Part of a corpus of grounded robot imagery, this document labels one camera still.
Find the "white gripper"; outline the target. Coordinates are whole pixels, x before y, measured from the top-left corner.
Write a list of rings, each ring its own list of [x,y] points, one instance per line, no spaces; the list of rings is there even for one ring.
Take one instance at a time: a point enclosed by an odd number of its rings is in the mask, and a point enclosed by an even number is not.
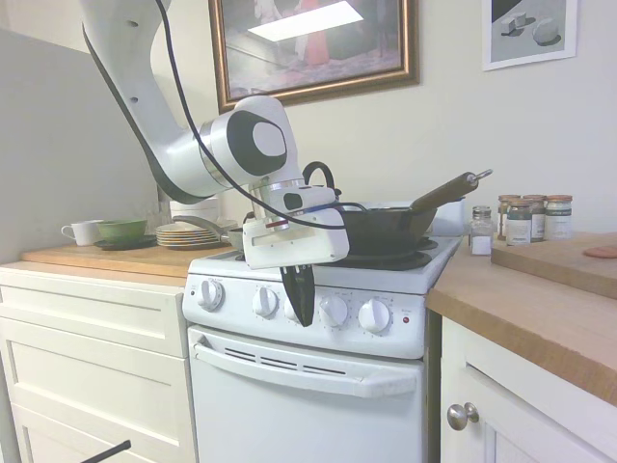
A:
[[[302,214],[299,220],[309,226],[281,218],[248,222],[243,226],[243,246],[252,269],[281,267],[293,312],[308,327],[314,317],[315,288],[313,269],[307,264],[344,259],[350,245],[338,211]]]

